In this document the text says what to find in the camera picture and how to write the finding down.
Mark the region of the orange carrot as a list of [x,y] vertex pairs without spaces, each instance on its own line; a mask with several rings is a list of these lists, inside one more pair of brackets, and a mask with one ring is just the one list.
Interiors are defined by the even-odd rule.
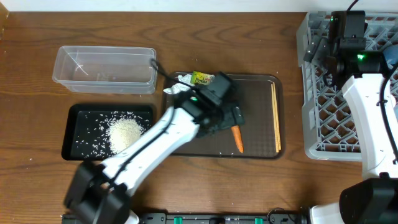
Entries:
[[233,137],[236,143],[236,147],[238,148],[238,151],[240,153],[244,152],[244,146],[243,146],[243,139],[242,139],[242,135],[241,135],[241,130],[239,128],[239,126],[233,126],[231,128],[232,133],[233,133]]

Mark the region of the yellow green snack wrapper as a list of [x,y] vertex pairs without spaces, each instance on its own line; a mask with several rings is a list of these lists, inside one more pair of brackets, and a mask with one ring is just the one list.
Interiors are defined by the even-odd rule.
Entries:
[[213,81],[214,78],[215,78],[214,75],[193,71],[190,83],[194,85],[208,85]]

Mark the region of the white tissue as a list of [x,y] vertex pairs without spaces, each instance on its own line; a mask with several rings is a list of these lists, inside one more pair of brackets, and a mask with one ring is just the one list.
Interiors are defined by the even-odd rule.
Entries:
[[191,78],[191,73],[188,73],[186,75],[178,75],[178,82],[174,83],[171,87],[164,88],[163,92],[168,95],[174,95],[181,91],[188,91],[193,86],[193,84],[191,83]]

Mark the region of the wooden chopstick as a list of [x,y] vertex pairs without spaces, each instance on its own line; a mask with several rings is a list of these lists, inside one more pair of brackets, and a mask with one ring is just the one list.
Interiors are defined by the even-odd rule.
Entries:
[[271,97],[272,97],[272,110],[273,110],[274,135],[275,135],[275,151],[278,154],[279,151],[281,150],[281,146],[280,146],[279,119],[278,119],[275,83],[271,84]]
[[282,150],[281,139],[280,139],[280,128],[279,128],[279,114],[278,114],[278,105],[277,105],[277,96],[276,96],[276,84],[272,84],[273,87],[273,103],[274,103],[274,114],[275,114],[275,140],[277,141],[277,153]]

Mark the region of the dark blue plate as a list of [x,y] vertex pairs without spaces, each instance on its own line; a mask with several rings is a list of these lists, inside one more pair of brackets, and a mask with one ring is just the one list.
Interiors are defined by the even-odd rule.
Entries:
[[387,65],[389,68],[392,68],[397,63],[398,58],[398,45],[391,45],[383,50],[383,54]]

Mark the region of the pile of white rice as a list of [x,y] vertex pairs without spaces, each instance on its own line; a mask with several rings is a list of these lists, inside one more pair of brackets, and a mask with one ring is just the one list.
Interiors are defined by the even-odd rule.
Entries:
[[111,157],[136,142],[151,125],[151,112],[81,111],[71,156],[78,160]]

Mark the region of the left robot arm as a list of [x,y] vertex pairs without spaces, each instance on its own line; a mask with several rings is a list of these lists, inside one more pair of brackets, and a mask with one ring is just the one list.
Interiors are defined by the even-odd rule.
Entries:
[[244,124],[237,94],[237,83],[222,72],[208,85],[174,93],[163,117],[134,144],[78,166],[64,205],[82,223],[139,223],[131,197],[161,162],[194,138]]

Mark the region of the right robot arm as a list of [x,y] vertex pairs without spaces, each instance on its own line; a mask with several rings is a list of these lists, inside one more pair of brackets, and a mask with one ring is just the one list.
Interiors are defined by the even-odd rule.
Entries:
[[382,52],[367,51],[364,11],[333,11],[329,36],[309,46],[305,61],[321,65],[343,92],[358,135],[363,181],[336,203],[314,206],[309,223],[397,223],[397,118]]

